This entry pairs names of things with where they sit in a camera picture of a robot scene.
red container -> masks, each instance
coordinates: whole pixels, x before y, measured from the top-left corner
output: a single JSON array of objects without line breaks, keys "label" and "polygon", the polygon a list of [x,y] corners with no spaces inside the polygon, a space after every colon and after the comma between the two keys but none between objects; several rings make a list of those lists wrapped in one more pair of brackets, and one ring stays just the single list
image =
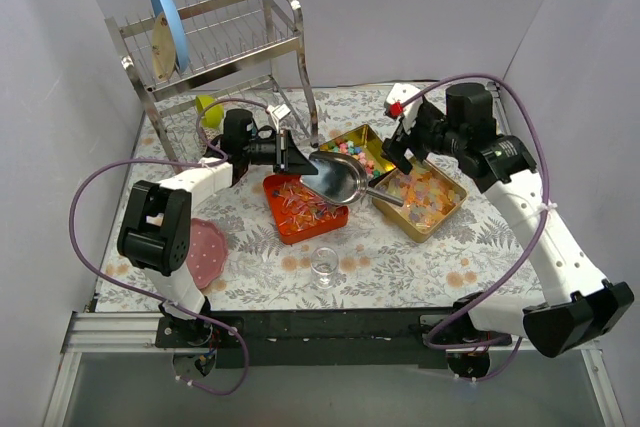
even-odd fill
[{"label": "red container", "polygon": [[282,240],[283,243],[292,245],[347,225],[347,220],[349,220],[349,209],[346,206],[341,206],[336,211],[335,218],[331,218],[327,215],[324,219],[316,220],[315,225],[297,230],[297,227],[294,227],[292,222],[295,214],[287,212],[287,209],[284,206],[285,198],[273,195],[273,192],[275,190],[279,190],[279,188],[286,182],[299,183],[300,177],[291,175],[270,175],[262,182],[264,193],[267,195],[267,202],[269,202],[269,207],[271,208],[271,214],[276,221],[280,240]]}]

wire rack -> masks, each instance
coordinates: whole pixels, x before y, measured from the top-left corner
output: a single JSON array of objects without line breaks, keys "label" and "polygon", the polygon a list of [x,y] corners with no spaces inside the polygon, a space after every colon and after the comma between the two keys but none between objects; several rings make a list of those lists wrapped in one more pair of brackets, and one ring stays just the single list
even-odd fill
[{"label": "wire rack", "polygon": [[[271,104],[284,102],[310,144],[317,146],[318,116],[306,69],[302,9],[298,0],[284,1],[291,9],[291,15],[274,0],[185,0],[178,13],[187,37],[189,64],[182,73],[177,65],[165,68],[166,75],[162,79],[158,79],[153,71],[153,13],[149,11],[145,18],[141,15],[135,19],[125,18],[122,26],[118,26],[113,18],[105,20],[122,66],[169,159],[192,161],[200,158],[199,142],[193,134],[195,105],[188,101],[159,109],[157,102],[289,52],[297,54],[300,81],[309,108],[308,123],[302,121],[284,95],[271,62],[269,75],[225,86],[212,95],[222,98],[240,94],[252,96],[254,100],[257,96]],[[187,120],[192,121],[188,127],[183,125]],[[184,130],[186,128],[190,129],[189,133]]]}]

orange bin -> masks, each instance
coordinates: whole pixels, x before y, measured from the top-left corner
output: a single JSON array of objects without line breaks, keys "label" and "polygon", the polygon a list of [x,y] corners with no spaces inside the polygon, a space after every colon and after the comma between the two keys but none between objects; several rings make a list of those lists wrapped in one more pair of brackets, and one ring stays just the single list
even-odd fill
[{"label": "orange bin", "polygon": [[333,215],[326,213],[319,219],[313,218],[312,221],[306,222],[306,225],[298,226],[296,219],[300,214],[291,212],[291,209],[285,206],[287,193],[281,192],[281,189],[287,183],[289,185],[299,185],[302,189],[306,189],[300,183],[300,176],[270,175],[262,182],[267,202],[269,202],[269,207],[271,208],[271,214],[276,221],[280,240],[283,243],[292,245],[347,225],[349,209],[346,206],[341,206],[335,207]]}]

gold tray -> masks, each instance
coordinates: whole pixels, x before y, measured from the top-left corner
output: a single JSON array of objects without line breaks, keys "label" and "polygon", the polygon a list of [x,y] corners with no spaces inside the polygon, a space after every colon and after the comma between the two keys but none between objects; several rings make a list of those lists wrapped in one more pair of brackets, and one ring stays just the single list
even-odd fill
[{"label": "gold tray", "polygon": [[361,125],[321,144],[318,150],[331,151],[334,145],[348,142],[349,140],[353,142],[354,147],[360,147],[368,159],[373,160],[374,170],[378,170],[380,174],[385,174],[396,168],[395,165],[382,157],[382,140],[368,124]]},{"label": "gold tray", "polygon": [[373,205],[394,221],[414,241],[424,242],[467,198],[467,191],[431,162],[412,158],[409,175],[399,170],[380,181],[377,189],[405,199],[404,207],[396,207],[379,199]]}]

cable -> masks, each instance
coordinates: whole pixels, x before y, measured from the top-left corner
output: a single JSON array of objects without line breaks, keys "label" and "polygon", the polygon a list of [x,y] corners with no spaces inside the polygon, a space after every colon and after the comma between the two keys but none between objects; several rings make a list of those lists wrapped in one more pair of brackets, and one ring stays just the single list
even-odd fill
[{"label": "cable", "polygon": [[202,120],[202,117],[204,116],[204,114],[211,109],[212,107],[219,105],[219,104],[223,104],[223,103],[227,103],[227,102],[244,102],[247,104],[251,104],[251,105],[256,105],[258,107],[262,107],[262,108],[266,108],[266,106],[260,102],[256,102],[253,100],[248,100],[248,99],[240,99],[240,98],[227,98],[227,99],[222,99],[222,100],[217,100],[215,102],[213,102],[212,104],[208,105],[205,109],[202,110],[202,112],[200,112],[198,114],[198,117],[196,119],[196,132],[198,133],[198,136],[207,144],[207,146],[209,148],[211,148],[217,155],[220,156],[220,159],[215,161],[215,162],[210,162],[210,163],[206,163],[206,164],[200,164],[200,163],[192,163],[192,162],[174,162],[171,160],[161,160],[161,159],[126,159],[126,160],[119,160],[117,162],[112,162],[108,165],[105,165],[104,167],[99,168],[98,170],[96,170],[94,173],[92,173],[89,177],[87,177],[82,184],[80,184],[80,187],[78,187],[78,189],[76,190],[76,193],[73,195],[73,199],[71,200],[71,206],[69,207],[69,240],[71,241],[71,247],[73,248],[73,251],[75,252],[75,254],[78,256],[78,259],[80,259],[80,262],[82,262],[84,264],[84,266],[89,269],[91,272],[93,272],[95,275],[97,275],[98,277],[100,277],[103,280],[106,280],[107,282],[112,283],[113,285],[116,285],[120,288],[123,289],[127,289],[130,290],[132,292],[135,292],[137,294],[141,294],[141,295],[146,295],[147,297],[151,297],[152,299],[155,299],[159,302],[168,302],[171,305],[173,305],[173,307],[175,307],[176,309],[178,309],[180,312],[187,314],[189,316],[195,317],[196,319],[200,319],[204,322],[216,325],[220,328],[223,328],[225,330],[227,330],[231,335],[233,335],[236,339],[238,339],[238,342],[240,343],[240,347],[242,348],[242,354],[244,357],[244,365],[243,365],[243,370],[242,370],[242,375],[240,376],[240,379],[238,380],[238,382],[231,387],[229,390],[217,390],[214,389],[212,387],[209,387],[208,385],[202,384],[200,382],[196,382],[194,380],[191,379],[187,379],[185,377],[181,377],[181,376],[176,376],[177,378],[185,381],[188,385],[193,385],[201,390],[204,390],[210,394],[213,395],[218,395],[218,396],[225,396],[225,395],[230,395],[232,393],[234,393],[236,390],[238,390],[238,388],[240,388],[240,386],[242,385],[242,383],[244,382],[245,378],[247,377],[247,374],[249,373],[249,350],[247,348],[247,344],[245,343],[244,339],[242,338],[242,336],[235,330],[233,329],[231,326],[225,324],[224,322],[220,322],[219,320],[216,319],[212,319],[211,317],[207,317],[205,315],[201,315],[195,312],[191,312],[188,309],[185,309],[184,307],[176,304],[175,302],[172,302],[171,300],[156,294],[154,292],[150,292],[148,290],[145,289],[140,289],[138,287],[134,287],[133,285],[129,285],[126,284],[124,282],[120,282],[119,280],[114,279],[113,277],[103,273],[100,271],[100,269],[98,269],[97,267],[95,267],[90,261],[89,259],[87,259],[84,254],[82,253],[82,251],[80,250],[80,246],[78,245],[78,239],[76,236],[76,210],[78,208],[78,202],[80,200],[80,196],[82,195],[82,193],[84,192],[84,190],[89,186],[89,184],[95,180],[96,177],[98,177],[99,175],[104,174],[105,172],[114,169],[116,167],[121,167],[123,165],[131,165],[131,164],[156,164],[156,165],[171,165],[171,166],[178,166],[178,167],[192,167],[192,168],[206,168],[206,167],[215,167],[217,165],[220,165],[224,162],[227,161],[228,156],[227,154],[225,154],[222,150],[220,150],[219,148],[217,148],[216,146],[212,145],[209,140],[207,139],[204,130],[202,129],[202,127],[200,126],[200,121]]},{"label": "cable", "polygon": [[[544,152],[542,150],[540,138],[538,137],[538,133],[535,129],[535,126],[533,125],[533,121],[531,120],[531,117],[529,116],[529,113],[527,112],[527,109],[525,108],[522,100],[520,99],[518,94],[515,93],[513,88],[509,84],[507,84],[504,80],[494,75],[483,74],[483,73],[454,75],[452,77],[447,77],[438,82],[435,82],[434,84],[431,84],[428,87],[422,89],[420,92],[418,92],[417,94],[413,95],[411,98],[403,102],[402,106],[405,107],[407,104],[422,97],[427,92],[437,89],[438,87],[442,87],[443,85],[448,84],[450,82],[455,82],[457,80],[463,80],[463,79],[474,79],[474,78],[488,79],[495,82],[496,84],[499,84],[509,93],[509,95],[511,95],[511,98],[518,106],[518,109],[520,109],[520,113],[522,114],[522,117],[524,118],[524,121],[527,124],[527,127],[529,128],[529,132],[531,133],[531,138],[533,139],[533,143],[536,148],[536,152],[538,154],[538,159],[540,161],[540,177],[542,178],[542,203],[545,205],[548,204],[549,197],[550,197],[549,170],[547,168],[547,161],[544,156]],[[505,336],[499,336],[499,337],[496,337],[495,339],[487,340],[484,342],[472,342],[468,344],[446,344],[445,345],[445,344],[435,344],[432,342],[433,338],[439,332],[441,332],[445,327],[451,325],[453,322],[455,322],[462,316],[466,315],[471,309],[473,309],[482,301],[487,299],[490,295],[495,293],[518,271],[518,269],[525,263],[529,255],[531,255],[531,252],[533,251],[533,248],[538,243],[538,240],[540,240],[540,237],[542,236],[542,233],[544,232],[544,228],[547,224],[548,215],[549,215],[549,212],[547,210],[543,210],[540,213],[540,222],[538,223],[538,227],[536,228],[533,236],[531,237],[531,241],[529,242],[527,247],[523,250],[522,255],[518,258],[518,260],[516,260],[515,264],[513,264],[513,266],[502,277],[500,277],[491,287],[489,287],[485,292],[483,292],[474,300],[472,300],[471,302],[466,304],[464,307],[462,307],[460,310],[454,312],[449,317],[445,318],[442,322],[437,324],[427,334],[427,338],[425,339],[425,343],[427,347],[431,349],[436,349],[436,350],[465,349],[470,347],[483,347],[483,346],[495,345],[504,340]],[[487,377],[483,377],[483,380],[488,380],[490,378],[495,377],[499,373],[501,373],[515,358],[515,354],[517,353],[521,342],[522,342],[522,338],[518,338],[518,341],[516,342],[513,352],[511,353],[509,358],[505,361],[505,363],[496,372],[490,374]]]}]

